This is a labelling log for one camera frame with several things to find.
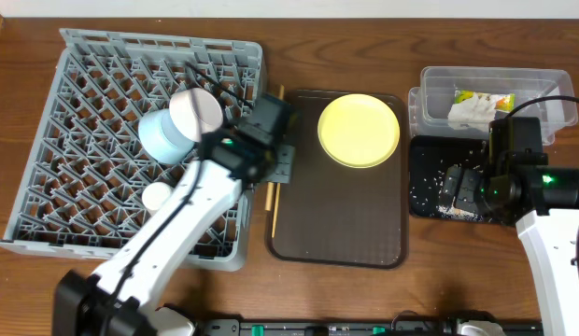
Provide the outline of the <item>rice and peanut waste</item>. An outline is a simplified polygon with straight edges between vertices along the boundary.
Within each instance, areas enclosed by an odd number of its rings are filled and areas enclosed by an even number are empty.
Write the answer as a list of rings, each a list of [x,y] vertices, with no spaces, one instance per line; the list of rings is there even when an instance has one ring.
[[[409,153],[409,207],[417,217],[447,220],[483,221],[480,215],[439,204],[445,173],[451,166],[483,171],[482,149],[414,147]]]

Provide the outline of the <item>wooden chopstick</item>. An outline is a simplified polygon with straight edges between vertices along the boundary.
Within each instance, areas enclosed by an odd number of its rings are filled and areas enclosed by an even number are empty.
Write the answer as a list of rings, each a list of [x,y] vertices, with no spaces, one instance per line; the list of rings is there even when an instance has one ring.
[[[275,185],[275,199],[274,199],[275,202],[274,202],[274,208],[273,208],[273,219],[272,219],[272,230],[271,230],[272,239],[275,238],[276,223],[277,223],[279,201],[280,201],[280,189],[281,189],[281,184],[276,183],[276,185]]]
[[[283,100],[285,96],[285,87],[283,85],[279,86],[277,97]],[[271,212],[274,204],[274,194],[275,194],[275,183],[268,182],[266,188],[266,198],[265,198],[265,210]]]

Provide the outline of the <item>yellow plate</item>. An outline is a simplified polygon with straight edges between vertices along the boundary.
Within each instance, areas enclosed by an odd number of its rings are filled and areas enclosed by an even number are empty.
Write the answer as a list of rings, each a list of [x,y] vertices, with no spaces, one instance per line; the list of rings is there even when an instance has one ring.
[[[318,141],[338,163],[356,169],[386,161],[400,143],[394,111],[372,95],[350,93],[332,100],[318,119]]]

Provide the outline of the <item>white pink bowl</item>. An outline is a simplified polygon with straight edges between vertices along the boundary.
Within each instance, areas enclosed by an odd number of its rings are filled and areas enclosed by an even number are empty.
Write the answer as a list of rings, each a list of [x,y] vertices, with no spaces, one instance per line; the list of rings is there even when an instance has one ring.
[[[214,132],[223,123],[218,100],[201,88],[175,93],[169,102],[169,110],[176,128],[194,142],[199,142],[203,133]]]

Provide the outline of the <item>light blue bowl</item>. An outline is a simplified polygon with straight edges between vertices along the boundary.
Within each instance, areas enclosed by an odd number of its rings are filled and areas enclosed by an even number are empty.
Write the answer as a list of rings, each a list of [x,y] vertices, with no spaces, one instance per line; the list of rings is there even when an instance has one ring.
[[[168,108],[147,113],[139,121],[138,136],[149,156],[165,164],[183,161],[195,144],[177,128]]]

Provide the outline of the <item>white cup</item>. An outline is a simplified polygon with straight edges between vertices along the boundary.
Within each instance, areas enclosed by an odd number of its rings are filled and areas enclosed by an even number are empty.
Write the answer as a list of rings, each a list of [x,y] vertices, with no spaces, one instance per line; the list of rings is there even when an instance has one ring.
[[[141,201],[151,216],[154,216],[173,193],[173,188],[164,182],[149,184],[142,192]]]

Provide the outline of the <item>green snack wrapper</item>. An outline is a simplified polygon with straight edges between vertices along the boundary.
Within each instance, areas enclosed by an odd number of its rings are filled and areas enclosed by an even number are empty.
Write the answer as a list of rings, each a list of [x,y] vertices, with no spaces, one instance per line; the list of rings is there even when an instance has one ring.
[[[511,112],[515,107],[515,95],[513,93],[509,94],[498,94],[498,93],[485,93],[477,91],[455,91],[454,103],[459,104],[465,100],[471,99],[476,96],[479,99],[486,99],[490,103],[493,103],[494,108],[503,112]]]

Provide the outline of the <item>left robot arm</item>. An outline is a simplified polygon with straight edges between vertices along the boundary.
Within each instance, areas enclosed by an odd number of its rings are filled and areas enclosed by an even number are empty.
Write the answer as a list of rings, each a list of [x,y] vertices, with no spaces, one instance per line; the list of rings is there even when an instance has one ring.
[[[296,110],[265,93],[231,127],[201,132],[198,157],[141,230],[89,277],[69,271],[54,292],[54,335],[192,335],[196,327],[159,301],[206,230],[245,189],[265,180]]]

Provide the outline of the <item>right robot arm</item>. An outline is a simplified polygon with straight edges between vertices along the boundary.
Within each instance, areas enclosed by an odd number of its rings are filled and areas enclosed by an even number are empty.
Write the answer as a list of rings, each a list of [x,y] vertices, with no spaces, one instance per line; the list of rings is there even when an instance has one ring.
[[[579,169],[551,166],[537,118],[490,122],[481,172],[452,166],[438,203],[515,226],[546,335],[579,335]]]

